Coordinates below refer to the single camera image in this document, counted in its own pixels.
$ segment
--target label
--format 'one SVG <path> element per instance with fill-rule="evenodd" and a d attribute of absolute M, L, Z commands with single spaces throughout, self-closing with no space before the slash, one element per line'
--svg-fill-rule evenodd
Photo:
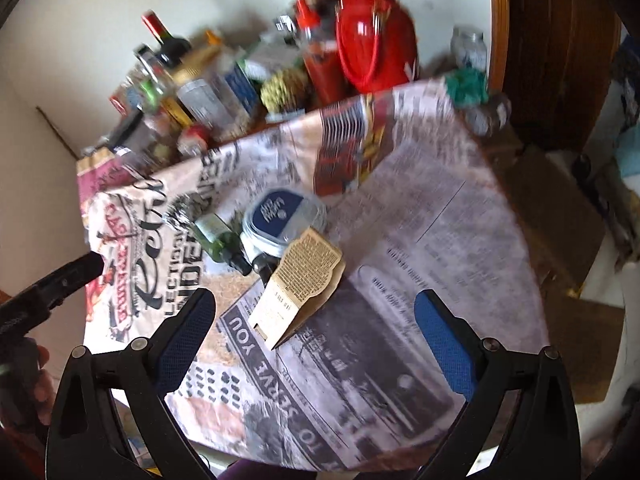
<path fill-rule="evenodd" d="M 278 238 L 303 200 L 303 196 L 285 189 L 270 192 L 256 206 L 252 215 L 255 229 Z"/>
<path fill-rule="evenodd" d="M 475 68 L 486 73 L 486 52 L 484 50 L 460 44 L 456 46 L 454 56 L 458 68 Z"/>
<path fill-rule="evenodd" d="M 173 97 L 168 97 L 162 101 L 162 108 L 164 108 L 171 117 L 173 117 L 178 124 L 183 128 L 187 128 L 193 124 L 193 121 L 189 118 L 189 116 L 182 110 L 182 107 L 176 102 Z"/>
<path fill-rule="evenodd" d="M 340 249 L 308 228 L 285 251 L 249 316 L 249 325 L 274 349 L 325 304 L 343 272 Z"/>
<path fill-rule="evenodd" d="M 193 116 L 210 128 L 225 128 L 233 123 L 233 118 L 206 81 L 191 81 L 177 92 Z"/>
<path fill-rule="evenodd" d="M 142 105 L 142 97 L 140 97 L 140 94 L 135 87 L 127 86 L 124 95 L 131 110 Z"/>
<path fill-rule="evenodd" d="M 228 72 L 225 75 L 225 82 L 242 103 L 246 112 L 249 115 L 252 115 L 256 105 L 258 104 L 258 94 L 255 91 L 254 86 L 249 83 L 249 80 L 246 78 L 244 72 L 242 72 L 237 63 L 234 63 L 234 67 L 231 72 Z"/>
<path fill-rule="evenodd" d="M 202 235 L 209 240 L 215 242 L 222 233 L 229 231 L 229 227 L 220 219 L 218 215 L 206 215 L 195 221 L 196 227 Z"/>

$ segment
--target cardboard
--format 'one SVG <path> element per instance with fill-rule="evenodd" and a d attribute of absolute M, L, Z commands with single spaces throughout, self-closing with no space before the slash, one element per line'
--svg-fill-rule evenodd
<path fill-rule="evenodd" d="M 283 254 L 249 325 L 273 350 L 326 303 L 344 267 L 342 251 L 309 227 Z"/>
<path fill-rule="evenodd" d="M 604 238 L 604 221 L 569 177 L 529 146 L 502 180 L 530 249 L 579 290 Z"/>
<path fill-rule="evenodd" d="M 616 366 L 625 311 L 570 298 L 560 289 L 546 283 L 542 288 L 549 340 L 560 352 L 574 402 L 601 402 Z"/>

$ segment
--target red bottle cap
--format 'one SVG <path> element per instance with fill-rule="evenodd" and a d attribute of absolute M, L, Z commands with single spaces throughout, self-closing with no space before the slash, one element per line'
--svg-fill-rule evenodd
<path fill-rule="evenodd" d="M 298 6 L 298 27 L 300 28 L 314 28 L 320 25 L 320 16 L 314 10 L 309 9 L 305 0 L 296 0 Z"/>

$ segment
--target ketchup bottle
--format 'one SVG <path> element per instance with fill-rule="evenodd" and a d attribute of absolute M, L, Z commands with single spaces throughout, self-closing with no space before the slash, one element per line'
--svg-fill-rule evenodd
<path fill-rule="evenodd" d="M 297 0 L 298 27 L 306 71 L 316 88 L 322 106 L 338 102 L 348 95 L 347 80 L 342 72 L 335 41 L 335 29 L 321 27 L 318 14 L 309 9 L 305 0 Z"/>

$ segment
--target blue gripper pad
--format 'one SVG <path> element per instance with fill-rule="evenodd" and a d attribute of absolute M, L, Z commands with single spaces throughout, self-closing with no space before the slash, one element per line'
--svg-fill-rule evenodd
<path fill-rule="evenodd" d="M 180 312 L 165 319 L 151 336 L 149 364 L 159 396 L 180 387 L 216 315 L 213 294 L 197 289 Z"/>
<path fill-rule="evenodd" d="M 449 322 L 458 320 L 448 309 L 447 312 Z M 466 402 L 470 402 L 478 384 L 474 363 L 424 290 L 415 297 L 414 315 L 450 388 L 457 394 L 464 395 Z"/>

